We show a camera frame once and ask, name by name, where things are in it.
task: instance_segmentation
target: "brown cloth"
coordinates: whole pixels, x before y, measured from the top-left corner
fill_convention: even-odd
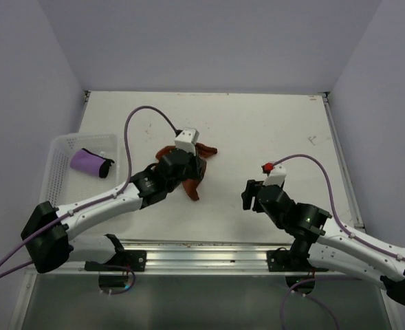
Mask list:
[[[165,146],[162,148],[160,151],[156,153],[155,158],[157,160],[160,160],[162,156],[164,156],[166,153],[170,153],[175,146]],[[202,143],[196,143],[196,150],[199,154],[200,157],[202,158],[210,158],[213,155],[217,154],[217,149],[213,148],[211,146],[206,146],[205,144]],[[204,164],[204,167],[202,168],[202,173],[205,174],[205,170],[207,168],[207,164]],[[184,187],[184,190],[186,191],[187,195],[193,200],[193,201],[199,201],[199,195],[197,194],[196,188],[198,185],[201,183],[202,180],[196,180],[196,179],[187,179],[186,181],[182,182],[182,186]]]

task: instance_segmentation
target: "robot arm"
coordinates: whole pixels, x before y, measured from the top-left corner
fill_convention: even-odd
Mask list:
[[[195,148],[198,135],[196,129],[180,131],[175,138],[176,148],[158,163],[133,175],[129,184],[123,183],[95,197],[57,208],[48,201],[39,204],[22,231],[23,240],[53,220],[63,220],[25,245],[37,271],[50,272],[66,261],[126,265],[124,249],[114,235],[79,235],[107,219],[165,199],[187,179],[202,179],[205,161]]]
[[[289,251],[276,251],[271,260],[293,271],[325,268],[364,279],[405,305],[405,248],[349,230],[347,225],[341,228],[328,212],[290,199],[283,191],[283,166],[268,163],[263,172],[265,181],[247,182],[243,209],[251,209],[254,198],[253,211],[264,212],[277,228],[295,238]]]

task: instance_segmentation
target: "white corner wall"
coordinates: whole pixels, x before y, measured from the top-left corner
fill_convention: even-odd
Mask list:
[[[329,91],[380,0],[39,0],[82,86]]]
[[[0,258],[21,241],[50,141],[78,128],[82,96],[39,3],[0,0]],[[13,263],[25,260],[22,253]],[[0,280],[0,329],[8,326],[22,278]]]
[[[368,233],[405,246],[405,1],[383,0],[330,101]]]

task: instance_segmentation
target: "cable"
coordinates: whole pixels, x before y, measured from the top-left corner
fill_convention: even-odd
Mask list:
[[[346,234],[348,234],[348,235],[350,236],[350,235],[352,234],[352,232],[351,232],[350,230],[348,230],[348,229],[344,226],[343,222],[341,222],[340,218],[339,218],[338,215],[337,215],[337,211],[336,211],[336,208],[335,208],[335,201],[334,201],[334,199],[333,199],[333,193],[332,193],[332,187],[331,187],[331,180],[329,179],[329,176],[328,176],[328,174],[327,174],[327,172],[326,172],[326,170],[325,170],[325,167],[324,167],[317,159],[315,159],[314,157],[309,156],[309,155],[305,155],[305,154],[302,154],[302,153],[284,157],[284,158],[278,160],[277,162],[273,162],[273,165],[274,165],[274,166],[279,165],[280,163],[285,162],[285,161],[287,161],[287,160],[291,160],[292,158],[307,158],[307,159],[313,161],[315,164],[318,165],[318,167],[320,168],[320,170],[322,171],[322,173],[323,173],[323,175],[325,176],[325,179],[326,179],[326,185],[327,185],[327,190],[329,191],[329,200],[330,200],[330,202],[331,202],[331,209],[332,209],[332,212],[333,212],[333,217],[335,218],[335,221],[336,221],[336,223],[338,224],[338,227],[340,227],[340,229],[341,229],[343,232],[345,232]],[[375,251],[378,251],[378,252],[381,252],[381,253],[383,253],[383,254],[385,254],[385,255],[387,255],[387,256],[392,256],[393,258],[398,259],[398,255],[397,255],[397,254],[392,253],[392,252],[389,252],[389,251],[387,251],[387,250],[384,250],[384,249],[382,249],[382,248],[380,248],[380,247],[378,247],[378,246],[375,246],[374,244],[371,244],[371,243],[365,241],[364,239],[361,239],[360,237],[358,237],[358,236],[356,236],[356,235],[353,236],[353,239],[355,239],[356,241],[360,242],[361,244],[364,244],[364,245],[367,246],[368,248],[371,248],[371,249],[373,249],[373,250],[375,250]]]
[[[133,115],[135,113],[137,113],[139,110],[142,109],[150,109],[153,110],[157,113],[159,113],[167,122],[168,124],[171,126],[172,130],[175,132],[175,134],[177,133],[177,129],[175,127],[175,125],[173,125],[173,123],[170,121],[170,119],[168,119],[168,117],[159,109],[152,107],[150,105],[142,105],[141,107],[138,107],[134,110],[132,110],[132,112],[129,114],[129,116],[126,119],[126,123],[124,124],[124,146],[126,149],[126,154],[127,154],[127,162],[128,162],[128,173],[127,173],[127,178],[126,178],[126,182],[124,183],[124,186],[121,187],[120,190],[117,191],[117,195],[120,195],[124,192],[124,190],[127,188],[127,186],[130,183],[131,180],[131,176],[132,176],[132,161],[131,161],[131,153],[129,150],[129,140],[128,140],[128,132],[127,129],[129,127],[129,122],[132,119]],[[78,211],[84,210],[85,208],[88,208],[90,206],[102,203],[104,201],[107,201],[109,199],[113,199],[113,195],[109,195],[106,197],[102,197],[99,199],[96,199],[94,201],[90,201],[89,203],[83,204],[78,206],[77,208],[74,208],[72,211],[74,213],[77,213]],[[18,244],[14,249],[12,249],[6,256],[4,256],[1,260],[0,260],[0,267],[9,259],[11,258],[17,251],[19,251],[23,246],[25,246],[26,244],[28,244],[30,241],[32,241],[33,239],[35,239],[37,236],[39,236],[40,234],[44,233],[46,230],[49,230],[50,228],[52,228],[53,226],[55,226],[56,224],[60,223],[62,220],[66,219],[69,217],[69,213],[65,213],[63,215],[61,215],[59,218],[51,221],[50,223],[48,223],[47,225],[43,226],[41,229],[37,230],[36,232],[32,233],[29,237],[27,237],[26,239],[24,239],[20,244]],[[19,269],[22,269],[24,267],[27,267],[28,265],[31,265],[32,261],[28,261],[27,263],[23,263],[19,266],[13,267],[12,269],[9,269],[8,271],[0,274],[0,278],[3,278],[4,276],[7,276],[8,274],[11,274]]]
[[[286,305],[286,300],[289,297],[289,295],[293,292],[293,290],[305,283],[309,283],[309,282],[317,282],[317,281],[357,281],[357,278],[352,278],[352,277],[338,277],[338,278],[334,278],[334,277],[322,277],[322,278],[307,278],[305,280],[301,280],[300,282],[295,283],[294,285],[292,285],[289,288],[289,291],[284,295],[284,297],[282,298],[282,302],[280,304],[280,309],[279,309],[279,315],[280,315],[280,323],[282,326],[282,330],[287,330],[286,329],[286,325],[285,325],[285,305]],[[314,301],[315,303],[319,304],[323,309],[326,309],[326,311],[330,314],[330,316],[333,319],[333,322],[335,323],[336,329],[340,330],[340,325],[338,324],[338,320],[336,315],[333,313],[332,310],[330,310],[330,308],[328,308],[328,306],[326,306],[325,304],[323,304],[322,302],[320,302],[317,298],[311,297],[311,296],[307,296],[304,295],[304,297]]]
[[[131,284],[126,285],[126,287],[123,290],[112,291],[110,289],[107,292],[107,294],[109,294],[111,296],[115,296],[117,294],[125,294],[130,289],[132,289],[132,287],[135,285],[136,275],[135,275],[135,272],[129,266],[126,266],[126,267],[125,266],[116,266],[116,265],[101,265],[101,266],[105,266],[106,268],[109,268],[109,269],[112,269],[112,270],[125,270],[126,272],[131,273],[131,275],[132,275],[132,283]]]

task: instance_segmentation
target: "plastic basket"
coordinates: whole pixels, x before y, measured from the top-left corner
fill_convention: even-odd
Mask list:
[[[71,158],[81,148],[115,161],[105,179],[69,166]],[[117,186],[119,174],[120,145],[116,134],[74,133],[59,136],[50,146],[40,202],[50,201],[53,206],[58,206],[93,197]]]

